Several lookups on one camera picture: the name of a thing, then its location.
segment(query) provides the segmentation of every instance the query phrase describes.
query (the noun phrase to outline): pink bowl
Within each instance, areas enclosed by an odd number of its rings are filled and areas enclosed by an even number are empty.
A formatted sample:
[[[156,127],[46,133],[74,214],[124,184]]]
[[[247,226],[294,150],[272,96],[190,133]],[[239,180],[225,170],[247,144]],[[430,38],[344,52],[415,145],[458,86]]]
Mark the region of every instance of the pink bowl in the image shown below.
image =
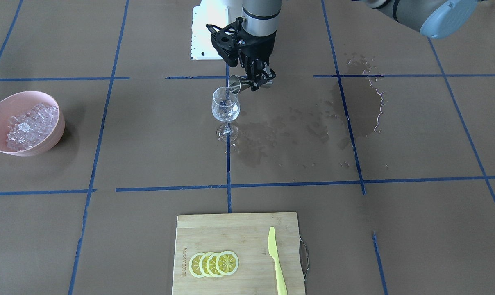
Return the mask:
[[[51,134],[49,134],[49,136],[47,136],[39,144],[26,150],[13,152],[8,149],[7,142],[5,141],[7,139],[7,133],[9,133],[9,123],[7,120],[11,116],[17,116],[27,110],[30,110],[40,102],[46,103],[50,106],[56,106],[60,112],[58,115],[58,122],[51,131]],[[60,110],[58,103],[50,95],[40,91],[24,91],[11,95],[0,102],[0,152],[22,157],[34,156],[46,152],[55,146],[60,138],[62,138],[65,125],[62,110]]]

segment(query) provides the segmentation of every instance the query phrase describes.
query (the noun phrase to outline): glass base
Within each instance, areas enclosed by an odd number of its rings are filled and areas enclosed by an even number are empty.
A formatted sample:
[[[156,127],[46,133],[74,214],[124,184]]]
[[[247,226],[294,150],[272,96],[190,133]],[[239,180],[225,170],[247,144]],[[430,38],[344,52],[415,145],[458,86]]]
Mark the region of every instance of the glass base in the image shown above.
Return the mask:
[[[224,123],[216,129],[216,137],[223,141],[227,142],[227,135],[229,134],[229,143],[232,143],[238,137],[238,127],[232,123]]]

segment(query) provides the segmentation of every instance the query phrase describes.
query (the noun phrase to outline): knife blade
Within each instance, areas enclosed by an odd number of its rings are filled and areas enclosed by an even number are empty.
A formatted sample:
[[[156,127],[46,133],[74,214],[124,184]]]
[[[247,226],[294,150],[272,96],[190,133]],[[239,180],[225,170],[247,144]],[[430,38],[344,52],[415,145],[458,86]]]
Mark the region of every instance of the knife blade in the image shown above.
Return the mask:
[[[279,252],[277,251],[275,228],[273,226],[270,227],[270,233],[268,234],[268,253],[275,262],[275,277],[277,281],[277,292],[279,295],[287,295],[286,283],[284,281],[284,275],[282,275],[282,269],[280,267]]]

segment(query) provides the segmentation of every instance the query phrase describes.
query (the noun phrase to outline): lemon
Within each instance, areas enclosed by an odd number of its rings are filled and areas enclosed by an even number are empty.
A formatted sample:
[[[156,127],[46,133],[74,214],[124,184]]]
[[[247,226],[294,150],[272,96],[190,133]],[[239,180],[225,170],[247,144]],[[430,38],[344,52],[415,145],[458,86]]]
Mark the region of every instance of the lemon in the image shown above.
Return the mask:
[[[235,252],[224,251],[216,259],[215,266],[221,275],[230,276],[238,269],[238,256]]]
[[[198,252],[197,254],[193,255],[191,259],[189,260],[189,272],[195,277],[195,278],[202,278],[204,277],[204,274],[200,271],[199,263],[200,259],[202,258],[202,255],[204,255],[202,252]]]
[[[214,252],[207,252],[207,253],[203,254],[202,257],[200,258],[200,261],[198,262],[198,267],[200,269],[200,272],[208,278],[213,277],[212,275],[209,274],[208,267],[207,267],[207,262],[208,262],[209,256],[211,256],[213,254],[214,254]]]
[[[221,276],[223,276],[216,269],[216,260],[218,259],[219,256],[220,253],[212,254],[211,256],[209,256],[208,261],[206,262],[206,267],[208,269],[209,274],[216,278],[220,278]]]

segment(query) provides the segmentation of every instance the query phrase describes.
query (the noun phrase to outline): wooden cutting board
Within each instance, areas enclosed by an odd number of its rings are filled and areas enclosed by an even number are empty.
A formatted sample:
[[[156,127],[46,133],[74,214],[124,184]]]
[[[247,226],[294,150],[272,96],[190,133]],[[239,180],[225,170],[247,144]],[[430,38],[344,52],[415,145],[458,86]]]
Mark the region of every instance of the wooden cutting board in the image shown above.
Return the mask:
[[[276,295],[268,233],[275,227],[282,273],[289,295],[305,295],[295,212],[179,215],[173,267],[173,295]],[[189,260],[197,252],[231,250],[238,269],[231,276],[195,278]]]

